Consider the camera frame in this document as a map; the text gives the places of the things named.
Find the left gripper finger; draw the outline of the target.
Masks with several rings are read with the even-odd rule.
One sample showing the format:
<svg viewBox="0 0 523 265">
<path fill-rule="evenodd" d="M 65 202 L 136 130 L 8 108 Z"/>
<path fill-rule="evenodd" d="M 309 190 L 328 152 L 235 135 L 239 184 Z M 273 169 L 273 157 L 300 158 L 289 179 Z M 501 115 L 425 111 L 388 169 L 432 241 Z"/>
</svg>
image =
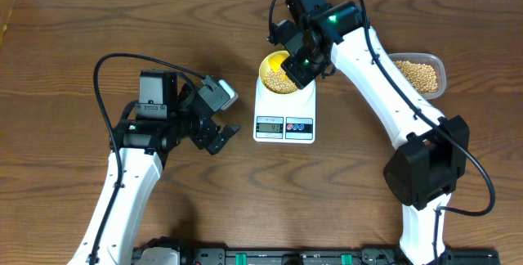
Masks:
<svg viewBox="0 0 523 265">
<path fill-rule="evenodd" d="M 239 125 L 227 124 L 220 132 L 221 140 L 228 141 L 231 139 L 241 127 Z"/>
<path fill-rule="evenodd" d="M 224 145 L 228 142 L 228 139 L 223 136 L 215 136 L 213 140 L 206 146 L 206 150 L 210 155 L 218 154 Z"/>
</svg>

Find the yellow measuring scoop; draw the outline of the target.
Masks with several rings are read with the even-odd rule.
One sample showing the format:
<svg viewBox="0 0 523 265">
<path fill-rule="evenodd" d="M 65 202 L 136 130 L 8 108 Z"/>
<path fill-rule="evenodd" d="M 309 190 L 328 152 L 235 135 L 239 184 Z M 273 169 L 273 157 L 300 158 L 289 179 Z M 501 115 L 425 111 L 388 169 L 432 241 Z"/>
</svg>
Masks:
<svg viewBox="0 0 523 265">
<path fill-rule="evenodd" d="M 273 73 L 278 75 L 282 80 L 288 80 L 288 77 L 282 68 L 282 64 L 287 57 L 283 54 L 274 54 L 269 58 L 269 66 Z"/>
</svg>

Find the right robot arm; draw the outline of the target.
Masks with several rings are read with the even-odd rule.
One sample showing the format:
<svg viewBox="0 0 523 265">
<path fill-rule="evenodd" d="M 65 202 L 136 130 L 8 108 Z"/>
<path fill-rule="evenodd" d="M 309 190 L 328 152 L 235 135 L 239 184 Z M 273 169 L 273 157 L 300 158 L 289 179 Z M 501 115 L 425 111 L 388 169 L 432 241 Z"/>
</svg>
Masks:
<svg viewBox="0 0 523 265">
<path fill-rule="evenodd" d="M 444 213 L 464 174 L 470 130 L 447 119 L 418 93 L 384 52 L 375 31 L 365 27 L 354 2 L 285 0 L 292 16 L 271 26 L 288 51 L 287 76 L 300 89 L 324 74 L 341 71 L 378 116 L 395 152 L 383 175 L 402 204 L 400 249 L 412 264 L 430 264 L 445 252 Z"/>
</svg>

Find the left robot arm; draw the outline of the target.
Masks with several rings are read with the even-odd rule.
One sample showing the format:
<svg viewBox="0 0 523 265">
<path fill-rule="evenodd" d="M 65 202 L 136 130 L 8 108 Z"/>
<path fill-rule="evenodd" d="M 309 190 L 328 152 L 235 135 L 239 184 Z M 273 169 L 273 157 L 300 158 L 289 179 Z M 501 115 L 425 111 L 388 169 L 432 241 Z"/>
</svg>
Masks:
<svg viewBox="0 0 523 265">
<path fill-rule="evenodd" d="M 130 264 L 150 194 L 168 154 L 189 138 L 217 154 L 239 130 L 212 117 L 238 98 L 223 79 L 197 86 L 181 72 L 144 70 L 139 97 L 126 105 L 110 133 L 108 171 L 100 198 L 72 264 Z"/>
</svg>

